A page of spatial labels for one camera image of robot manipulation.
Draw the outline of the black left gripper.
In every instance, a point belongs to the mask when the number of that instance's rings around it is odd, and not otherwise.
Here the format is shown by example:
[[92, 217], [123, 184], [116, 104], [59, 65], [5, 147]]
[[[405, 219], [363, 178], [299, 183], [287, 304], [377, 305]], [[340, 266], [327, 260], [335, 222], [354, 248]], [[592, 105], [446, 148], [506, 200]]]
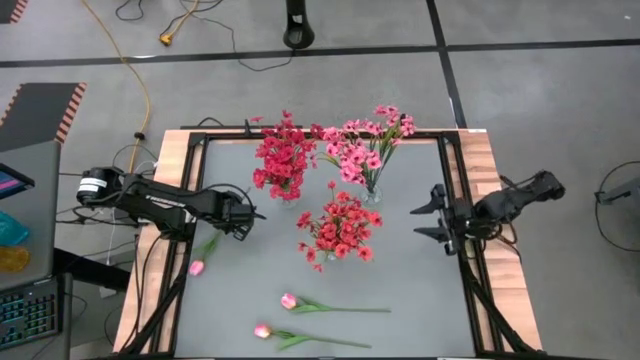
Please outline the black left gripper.
[[254, 225], [254, 218], [267, 220], [264, 215], [254, 211], [251, 203], [244, 203], [236, 193], [219, 193], [218, 200], [215, 228], [225, 234], [232, 234], [238, 241], [246, 239]]

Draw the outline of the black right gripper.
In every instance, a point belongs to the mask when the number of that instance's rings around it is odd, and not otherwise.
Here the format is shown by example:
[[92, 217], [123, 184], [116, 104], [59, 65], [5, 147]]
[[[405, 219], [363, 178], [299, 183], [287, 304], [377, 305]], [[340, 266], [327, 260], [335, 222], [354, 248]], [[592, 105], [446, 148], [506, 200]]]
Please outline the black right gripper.
[[411, 210], [410, 214], [424, 215], [434, 212], [439, 216], [438, 227], [415, 228], [414, 232], [441, 243], [447, 255], [456, 255], [465, 245], [472, 220], [471, 207], [462, 199], [450, 201], [444, 185], [436, 184], [432, 189], [431, 201]]

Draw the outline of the pink tulip with green stem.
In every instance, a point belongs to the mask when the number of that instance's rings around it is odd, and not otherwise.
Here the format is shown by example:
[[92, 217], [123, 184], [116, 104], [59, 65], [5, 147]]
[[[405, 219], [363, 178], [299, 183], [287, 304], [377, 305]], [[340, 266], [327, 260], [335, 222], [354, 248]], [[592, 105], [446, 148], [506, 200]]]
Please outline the pink tulip with green stem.
[[296, 334], [285, 330], [275, 329], [266, 324], [259, 324], [254, 328], [254, 335], [260, 339], [266, 340], [270, 338], [278, 338], [280, 343], [277, 346], [279, 351], [294, 347], [305, 342], [320, 342], [327, 344], [343, 345], [356, 348], [371, 349], [369, 344], [333, 339], [327, 337], [319, 337], [308, 334]]
[[215, 251], [223, 235], [224, 233], [222, 231], [218, 231], [210, 240], [197, 248], [196, 258], [189, 266], [189, 274], [191, 276], [199, 276], [205, 270], [207, 259]]
[[285, 293], [280, 299], [283, 308], [291, 313], [303, 314], [313, 312], [355, 312], [355, 313], [390, 313], [389, 308], [345, 308], [332, 307], [305, 297], [296, 297]]

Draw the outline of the short diamond-cut glass vase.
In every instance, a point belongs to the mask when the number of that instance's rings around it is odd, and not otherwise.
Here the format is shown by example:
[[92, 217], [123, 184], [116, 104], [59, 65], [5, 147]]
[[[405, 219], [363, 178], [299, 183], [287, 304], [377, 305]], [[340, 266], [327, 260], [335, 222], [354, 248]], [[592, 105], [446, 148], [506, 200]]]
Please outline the short diamond-cut glass vase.
[[364, 188], [359, 194], [360, 201], [366, 207], [376, 207], [383, 199], [383, 192], [378, 185]]

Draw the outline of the light wooden side board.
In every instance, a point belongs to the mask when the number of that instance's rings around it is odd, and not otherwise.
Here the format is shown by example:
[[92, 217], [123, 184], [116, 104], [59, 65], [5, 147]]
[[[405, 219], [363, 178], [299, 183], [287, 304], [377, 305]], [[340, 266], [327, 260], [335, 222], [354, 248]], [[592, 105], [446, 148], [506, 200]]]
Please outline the light wooden side board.
[[[458, 131], [464, 163], [452, 171], [457, 192], [469, 189], [472, 202], [502, 188], [489, 135], [484, 129]], [[542, 347], [522, 265], [507, 244], [492, 240], [483, 253], [496, 307], [525, 343]]]
[[[189, 130], [165, 133], [154, 179], [189, 190], [197, 188], [203, 145]], [[114, 340], [113, 350], [120, 351], [151, 318], [162, 297], [171, 287], [184, 262], [186, 245], [159, 237], [155, 225], [141, 228], [134, 268]]]

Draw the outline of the black angled bar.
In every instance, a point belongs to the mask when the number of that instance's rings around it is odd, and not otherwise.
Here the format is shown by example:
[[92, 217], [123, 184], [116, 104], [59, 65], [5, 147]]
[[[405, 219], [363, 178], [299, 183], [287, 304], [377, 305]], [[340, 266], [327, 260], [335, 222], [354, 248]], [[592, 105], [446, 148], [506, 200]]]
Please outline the black angled bar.
[[77, 281], [116, 291], [126, 291], [131, 276], [129, 271], [55, 248], [52, 275], [58, 276], [65, 273], [70, 274]]

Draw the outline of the grey stand leg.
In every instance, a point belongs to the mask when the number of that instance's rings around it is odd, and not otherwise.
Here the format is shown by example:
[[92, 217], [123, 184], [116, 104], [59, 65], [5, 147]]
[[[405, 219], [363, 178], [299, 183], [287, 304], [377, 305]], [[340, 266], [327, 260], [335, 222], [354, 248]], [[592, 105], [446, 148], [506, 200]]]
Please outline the grey stand leg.
[[631, 198], [640, 207], [640, 177], [626, 181], [609, 191], [598, 191], [595, 197], [597, 202], [603, 205], [611, 205], [622, 198]]

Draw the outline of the black tower stand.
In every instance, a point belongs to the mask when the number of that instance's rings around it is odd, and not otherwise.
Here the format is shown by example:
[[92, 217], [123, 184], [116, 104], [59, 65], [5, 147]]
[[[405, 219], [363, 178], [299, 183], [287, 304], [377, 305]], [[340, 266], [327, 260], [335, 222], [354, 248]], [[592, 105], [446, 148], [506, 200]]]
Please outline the black tower stand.
[[284, 44], [293, 50], [308, 48], [315, 40], [315, 33], [308, 20], [306, 0], [285, 0], [285, 5]]

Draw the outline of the grey desk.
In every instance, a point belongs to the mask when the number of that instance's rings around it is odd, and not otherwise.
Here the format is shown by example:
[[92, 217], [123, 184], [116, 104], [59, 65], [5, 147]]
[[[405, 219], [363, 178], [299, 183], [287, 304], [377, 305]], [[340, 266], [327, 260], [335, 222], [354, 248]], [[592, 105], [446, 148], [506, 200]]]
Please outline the grey desk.
[[29, 230], [21, 246], [29, 263], [19, 272], [0, 272], [0, 291], [49, 277], [53, 267], [60, 144], [43, 142], [0, 153], [0, 164], [34, 181], [26, 191], [0, 200], [0, 210]]

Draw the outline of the yellow plastic object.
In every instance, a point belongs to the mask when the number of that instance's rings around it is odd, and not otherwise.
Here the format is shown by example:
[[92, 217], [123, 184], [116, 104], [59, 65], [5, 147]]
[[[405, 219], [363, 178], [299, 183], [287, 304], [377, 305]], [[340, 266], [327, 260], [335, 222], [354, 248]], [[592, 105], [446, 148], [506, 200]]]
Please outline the yellow plastic object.
[[30, 253], [21, 246], [0, 246], [0, 272], [22, 271], [30, 262]]

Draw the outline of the backlit black keyboard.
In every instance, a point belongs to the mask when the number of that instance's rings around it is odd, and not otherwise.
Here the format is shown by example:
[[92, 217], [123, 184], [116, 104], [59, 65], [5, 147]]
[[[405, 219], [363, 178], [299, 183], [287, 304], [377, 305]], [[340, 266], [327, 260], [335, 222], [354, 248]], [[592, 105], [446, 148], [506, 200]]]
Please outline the backlit black keyboard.
[[57, 280], [0, 292], [0, 351], [57, 335], [62, 329]]

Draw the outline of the tablet with lit screen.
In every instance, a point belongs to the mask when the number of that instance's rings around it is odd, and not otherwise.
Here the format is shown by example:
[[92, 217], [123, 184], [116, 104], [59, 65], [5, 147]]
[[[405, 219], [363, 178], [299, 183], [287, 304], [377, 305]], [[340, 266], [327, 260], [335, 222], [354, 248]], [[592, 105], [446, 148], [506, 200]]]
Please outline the tablet with lit screen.
[[35, 186], [33, 179], [0, 163], [0, 200], [11, 197]]

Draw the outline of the large black striped-edge mat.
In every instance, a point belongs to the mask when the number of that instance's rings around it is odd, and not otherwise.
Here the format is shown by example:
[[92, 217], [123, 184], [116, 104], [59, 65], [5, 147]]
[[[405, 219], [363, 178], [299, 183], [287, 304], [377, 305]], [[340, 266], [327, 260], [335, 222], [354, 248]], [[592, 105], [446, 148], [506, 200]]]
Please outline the large black striped-edge mat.
[[85, 82], [21, 84], [0, 118], [0, 152], [64, 144], [86, 89]]

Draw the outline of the small black striped-edge mat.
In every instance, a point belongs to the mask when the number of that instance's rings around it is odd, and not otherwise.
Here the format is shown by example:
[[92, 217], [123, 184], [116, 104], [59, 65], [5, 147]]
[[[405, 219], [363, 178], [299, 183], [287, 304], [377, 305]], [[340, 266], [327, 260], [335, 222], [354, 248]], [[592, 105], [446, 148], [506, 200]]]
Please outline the small black striped-edge mat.
[[29, 0], [0, 0], [0, 24], [15, 24], [20, 21]]

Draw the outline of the black table frame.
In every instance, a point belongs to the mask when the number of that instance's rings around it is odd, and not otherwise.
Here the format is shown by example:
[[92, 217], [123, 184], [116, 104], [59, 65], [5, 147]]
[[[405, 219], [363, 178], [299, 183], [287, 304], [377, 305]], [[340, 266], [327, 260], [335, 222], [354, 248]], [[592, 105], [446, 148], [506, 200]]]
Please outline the black table frame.
[[[205, 163], [205, 146], [210, 140], [214, 141], [226, 141], [228, 143], [242, 143], [247, 141], [253, 141], [257, 139], [260, 135], [259, 130], [252, 129], [252, 136], [245, 137], [244, 129], [240, 127], [195, 127], [195, 126], [185, 126], [179, 130], [189, 130], [196, 137], [199, 142], [203, 145], [202, 155], [201, 155], [201, 163], [200, 169], [197, 177], [197, 186], [200, 184], [200, 174], [204, 169]], [[451, 180], [453, 183], [453, 194], [455, 197], [464, 200], [471, 200], [468, 198], [470, 194], [469, 189], [462, 189], [462, 191], [457, 192], [454, 187], [454, 178], [452, 171], [456, 165], [462, 165], [464, 163], [462, 157], [462, 151], [460, 148], [460, 139], [458, 135], [458, 131], [461, 129], [420, 129], [418, 130], [412, 137], [411, 142], [413, 143], [434, 143], [438, 141], [442, 141], [444, 143], [444, 158], [443, 158], [443, 166], [444, 166], [444, 174], [447, 179]], [[484, 252], [476, 251], [475, 262], [472, 265], [472, 269], [474, 273], [479, 277], [480, 282], [484, 289], [492, 295], [490, 285], [488, 284], [488, 274], [486, 273], [486, 265], [483, 256]], [[186, 264], [186, 254], [184, 258], [184, 262], [181, 267]]]

